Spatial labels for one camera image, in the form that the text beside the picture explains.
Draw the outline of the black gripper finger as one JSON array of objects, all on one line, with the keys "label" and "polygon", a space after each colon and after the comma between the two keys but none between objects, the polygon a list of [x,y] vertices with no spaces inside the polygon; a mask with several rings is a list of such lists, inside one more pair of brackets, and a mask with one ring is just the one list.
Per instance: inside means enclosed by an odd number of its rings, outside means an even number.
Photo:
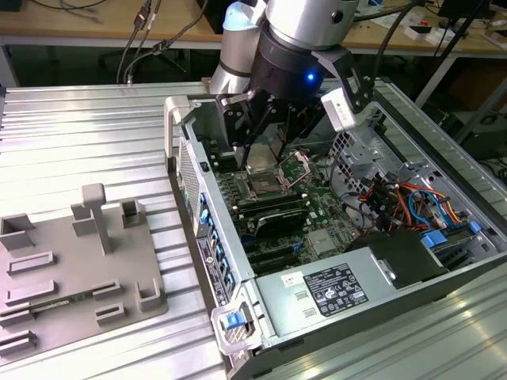
[{"label": "black gripper finger", "polygon": [[269,94],[220,94],[215,101],[236,162],[246,166],[252,145],[275,121],[279,103]]},{"label": "black gripper finger", "polygon": [[281,158],[286,146],[294,139],[305,139],[322,118],[323,106],[320,101],[290,103],[285,121],[278,127],[276,157]]}]

